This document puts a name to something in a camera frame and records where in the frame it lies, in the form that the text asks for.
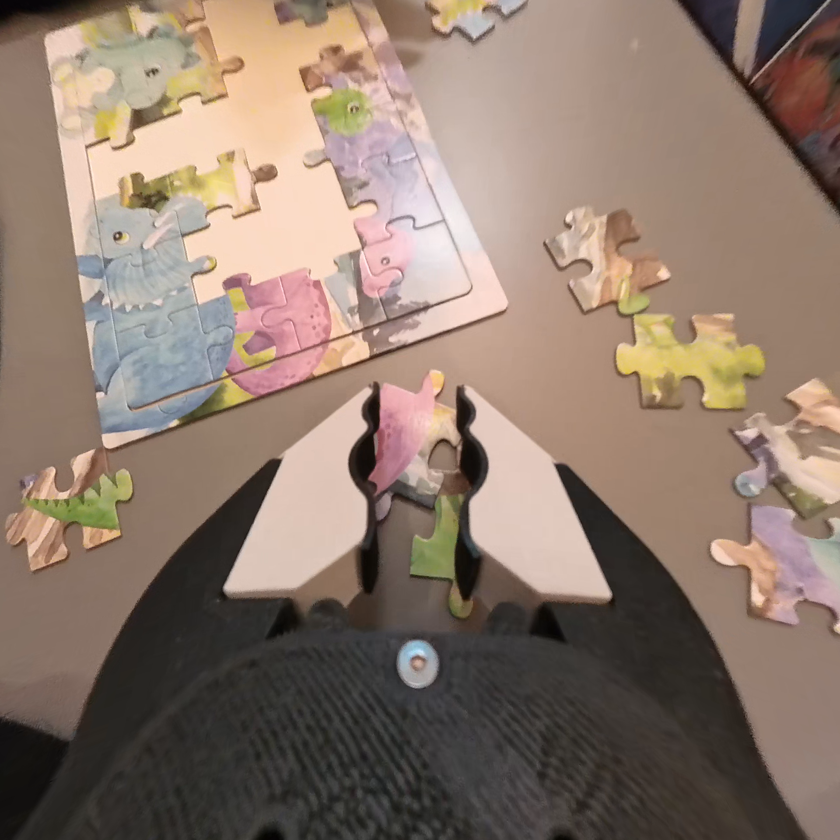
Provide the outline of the dinosaur puzzle tray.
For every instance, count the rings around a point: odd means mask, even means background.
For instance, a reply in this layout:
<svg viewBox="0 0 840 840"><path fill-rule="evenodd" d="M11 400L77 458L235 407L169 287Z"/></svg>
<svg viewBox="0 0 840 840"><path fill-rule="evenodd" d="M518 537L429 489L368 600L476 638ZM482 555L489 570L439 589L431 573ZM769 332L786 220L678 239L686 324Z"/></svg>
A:
<svg viewBox="0 0 840 840"><path fill-rule="evenodd" d="M320 26L302 21L279 24L274 2L131 2L91 16L45 36L48 69L51 60L72 56L85 46L147 34L159 25L192 31L208 27L219 59L240 56L245 67L225 76L227 96L202 103L199 96L180 101L180 112L143 124L136 118L134 140L114 150L108 142L86 147L58 134L80 296L91 360L91 326L86 303L100 295L110 307L103 278L104 258L87 253L88 221L94 202L119 193L120 178L135 172L151 178L185 165L208 172L217 157L244 150L251 168L272 163L276 179L257 185L260 211L233 217L228 207L208 213L204 230L184 237L188 260L212 256L217 267L192 279L196 304L228 297L223 282L250 274L257 283L309 269L323 281L335 270L334 259L360 248L364 238L385 236L384 227L356 222L370 216L374 204L350 209L329 162L309 169L303 155L322 147L322 135L312 113L313 93L303 87L299 67L315 61L321 48L340 45L348 51L369 50L374 67L391 97L389 116L413 140L469 275L472 290L461 298L394 321L353 331L327 292L332 314L328 342L275 359L273 348L247 356L249 335L234 337L226 372L211 385L192 411L152 416L110 414L101 407L94 381L102 445L116 450L136 441L273 395L300 383L360 364L382 354L495 317L508 300L438 152L419 100L386 31L375 2L348 2L329 13ZM56 113L56 95L52 91ZM232 303L234 310L244 307Z"/></svg>

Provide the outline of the blue dinosaur body puzzle piece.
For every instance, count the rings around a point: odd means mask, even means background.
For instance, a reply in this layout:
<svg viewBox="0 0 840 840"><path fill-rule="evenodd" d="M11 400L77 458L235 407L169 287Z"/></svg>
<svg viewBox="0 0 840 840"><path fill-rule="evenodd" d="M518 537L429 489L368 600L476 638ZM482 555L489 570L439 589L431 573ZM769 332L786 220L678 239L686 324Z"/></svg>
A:
<svg viewBox="0 0 840 840"><path fill-rule="evenodd" d="M236 326L227 297L125 311L98 295L85 311L100 405L112 415L188 413L226 372Z"/></svg>

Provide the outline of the brown grey puzzle piece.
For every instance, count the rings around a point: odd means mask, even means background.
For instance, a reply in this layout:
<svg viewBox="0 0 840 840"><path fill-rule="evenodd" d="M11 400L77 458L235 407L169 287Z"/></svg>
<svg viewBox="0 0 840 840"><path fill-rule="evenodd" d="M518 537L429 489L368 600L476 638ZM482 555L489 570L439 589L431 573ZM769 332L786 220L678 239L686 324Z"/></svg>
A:
<svg viewBox="0 0 840 840"><path fill-rule="evenodd" d="M622 247L641 235L635 217L625 208L598 214L592 206L571 209L558 234L543 241L559 270L586 264L585 276L569 281L569 289L584 313L614 305L624 317L644 312L648 289L670 280L671 272L656 253L627 257Z"/></svg>

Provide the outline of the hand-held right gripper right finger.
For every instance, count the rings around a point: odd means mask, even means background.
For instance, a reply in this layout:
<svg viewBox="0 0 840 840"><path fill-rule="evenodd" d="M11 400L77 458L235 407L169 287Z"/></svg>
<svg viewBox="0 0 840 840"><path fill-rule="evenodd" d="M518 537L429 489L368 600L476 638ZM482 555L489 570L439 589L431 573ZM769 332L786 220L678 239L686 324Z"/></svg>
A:
<svg viewBox="0 0 840 840"><path fill-rule="evenodd" d="M456 584L465 601L609 603L613 592L552 456L475 389L456 393Z"/></svg>

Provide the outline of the pale blue purple puzzle piece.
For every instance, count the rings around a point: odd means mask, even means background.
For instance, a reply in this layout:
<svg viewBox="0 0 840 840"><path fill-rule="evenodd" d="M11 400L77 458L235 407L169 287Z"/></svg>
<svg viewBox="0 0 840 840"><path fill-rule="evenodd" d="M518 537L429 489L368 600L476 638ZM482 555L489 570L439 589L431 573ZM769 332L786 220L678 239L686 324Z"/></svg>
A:
<svg viewBox="0 0 840 840"><path fill-rule="evenodd" d="M348 1L275 1L274 11L280 25L302 21L308 27L324 24L329 13Z"/></svg>

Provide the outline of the pale blue yellow puzzle piece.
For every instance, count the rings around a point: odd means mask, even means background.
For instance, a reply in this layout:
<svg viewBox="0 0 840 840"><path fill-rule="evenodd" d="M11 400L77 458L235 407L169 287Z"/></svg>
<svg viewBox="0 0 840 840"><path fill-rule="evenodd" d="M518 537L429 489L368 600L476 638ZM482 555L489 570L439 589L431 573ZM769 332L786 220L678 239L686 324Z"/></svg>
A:
<svg viewBox="0 0 840 840"><path fill-rule="evenodd" d="M108 142L114 150L133 142L134 108L127 102L120 67L138 44L136 37L103 41L50 61L61 138L86 147Z"/></svg>

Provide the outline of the illustrated puzzle box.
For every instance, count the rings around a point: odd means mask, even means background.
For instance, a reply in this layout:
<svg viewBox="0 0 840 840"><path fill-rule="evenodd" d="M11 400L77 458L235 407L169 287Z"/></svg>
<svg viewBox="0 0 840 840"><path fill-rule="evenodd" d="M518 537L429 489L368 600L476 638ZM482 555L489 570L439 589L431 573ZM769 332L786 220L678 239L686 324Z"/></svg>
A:
<svg viewBox="0 0 840 840"><path fill-rule="evenodd" d="M839 2L680 1L839 205Z"/></svg>

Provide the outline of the pastel purple pink puzzle piece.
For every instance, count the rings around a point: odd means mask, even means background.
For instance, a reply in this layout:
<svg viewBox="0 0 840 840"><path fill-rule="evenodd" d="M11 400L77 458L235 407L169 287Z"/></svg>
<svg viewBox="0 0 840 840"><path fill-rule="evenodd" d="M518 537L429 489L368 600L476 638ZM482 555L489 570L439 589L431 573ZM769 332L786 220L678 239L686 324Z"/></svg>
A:
<svg viewBox="0 0 840 840"><path fill-rule="evenodd" d="M379 154L364 159L360 167L335 164L333 169L350 209L375 205L372 215L357 217L356 222L385 227L409 218L415 228L425 228L445 220L416 156L392 161Z"/></svg>

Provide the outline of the peach purple puzzle piece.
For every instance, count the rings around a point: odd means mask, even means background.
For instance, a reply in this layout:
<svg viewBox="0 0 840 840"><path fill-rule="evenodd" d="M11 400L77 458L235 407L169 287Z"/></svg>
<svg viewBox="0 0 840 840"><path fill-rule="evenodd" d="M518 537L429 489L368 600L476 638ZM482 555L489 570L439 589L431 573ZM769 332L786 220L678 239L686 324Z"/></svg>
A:
<svg viewBox="0 0 840 840"><path fill-rule="evenodd" d="M839 402L820 379L785 398L797 408L792 420L776 424L756 413L731 431L755 461L732 484L748 499L774 487L800 518L810 519L839 501Z"/></svg>

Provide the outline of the green tan puzzle piece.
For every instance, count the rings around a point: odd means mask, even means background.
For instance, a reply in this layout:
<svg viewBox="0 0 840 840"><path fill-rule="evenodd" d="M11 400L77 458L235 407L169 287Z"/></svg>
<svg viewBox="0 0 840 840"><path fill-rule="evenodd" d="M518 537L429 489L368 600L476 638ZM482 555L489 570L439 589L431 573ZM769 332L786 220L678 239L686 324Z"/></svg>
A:
<svg viewBox="0 0 840 840"><path fill-rule="evenodd" d="M439 496L435 501L434 532L429 538L413 539L409 572L413 578L449 583L448 609L452 617L466 620L473 602L464 600L455 575L455 550L459 535L459 513L465 496Z"/></svg>

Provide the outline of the purple blue green puzzle piece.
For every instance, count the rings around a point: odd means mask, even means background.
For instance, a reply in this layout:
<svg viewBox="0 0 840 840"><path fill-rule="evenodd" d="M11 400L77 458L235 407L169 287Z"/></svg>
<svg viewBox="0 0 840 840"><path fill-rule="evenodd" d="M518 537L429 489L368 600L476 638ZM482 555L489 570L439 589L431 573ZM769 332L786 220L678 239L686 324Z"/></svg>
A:
<svg viewBox="0 0 840 840"><path fill-rule="evenodd" d="M234 315L236 335L249 335L243 344L247 356L273 348L275 359L279 359L301 350L281 277L254 283L250 274L242 273L226 278L223 288L232 303L244 304Z"/></svg>

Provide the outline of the purple dinosaur body puzzle piece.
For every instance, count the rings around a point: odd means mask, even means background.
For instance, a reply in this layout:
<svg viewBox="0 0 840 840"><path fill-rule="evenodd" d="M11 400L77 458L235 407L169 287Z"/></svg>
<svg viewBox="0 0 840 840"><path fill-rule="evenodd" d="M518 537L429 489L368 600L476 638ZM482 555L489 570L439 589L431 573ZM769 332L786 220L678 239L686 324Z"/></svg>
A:
<svg viewBox="0 0 840 840"><path fill-rule="evenodd" d="M332 314L327 292L309 269L296 269L280 277L286 306L282 318L289 321L297 336L299 350L309 350L328 342L332 333Z"/></svg>

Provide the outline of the blue white puzzle piece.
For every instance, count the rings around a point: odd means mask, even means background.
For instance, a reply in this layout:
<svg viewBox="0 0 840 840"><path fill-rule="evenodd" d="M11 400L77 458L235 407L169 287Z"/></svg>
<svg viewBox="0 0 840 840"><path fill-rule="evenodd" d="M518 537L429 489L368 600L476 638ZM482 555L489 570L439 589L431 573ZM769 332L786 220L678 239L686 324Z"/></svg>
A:
<svg viewBox="0 0 840 840"><path fill-rule="evenodd" d="M216 267L217 261L210 255L188 260L143 251L108 260L103 278L113 309L124 313L133 310L145 312L196 305L193 277Z"/></svg>

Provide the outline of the pink dinosaur head puzzle piece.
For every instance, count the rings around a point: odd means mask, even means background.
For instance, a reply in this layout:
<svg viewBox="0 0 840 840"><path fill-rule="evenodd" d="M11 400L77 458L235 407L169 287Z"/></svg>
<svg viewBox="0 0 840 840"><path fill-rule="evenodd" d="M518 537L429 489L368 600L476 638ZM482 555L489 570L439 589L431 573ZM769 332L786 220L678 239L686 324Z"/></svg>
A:
<svg viewBox="0 0 840 840"><path fill-rule="evenodd" d="M472 284L446 223L415 228L410 218L385 236L334 259L323 281L353 331L371 328L462 298Z"/></svg>

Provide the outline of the teal dinosaur puzzle piece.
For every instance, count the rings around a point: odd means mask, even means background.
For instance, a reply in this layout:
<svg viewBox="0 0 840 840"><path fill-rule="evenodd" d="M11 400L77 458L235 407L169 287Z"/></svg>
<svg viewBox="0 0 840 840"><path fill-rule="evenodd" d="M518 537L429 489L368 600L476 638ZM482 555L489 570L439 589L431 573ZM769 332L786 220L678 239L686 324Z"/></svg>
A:
<svg viewBox="0 0 840 840"><path fill-rule="evenodd" d="M244 67L240 56L219 59L205 26L185 31L159 25L121 43L89 48L80 56L79 72L112 74L107 89L91 94L93 137L114 148L127 145L136 118L146 124L172 116L180 112L180 101L191 96L202 103L225 98L225 76Z"/></svg>

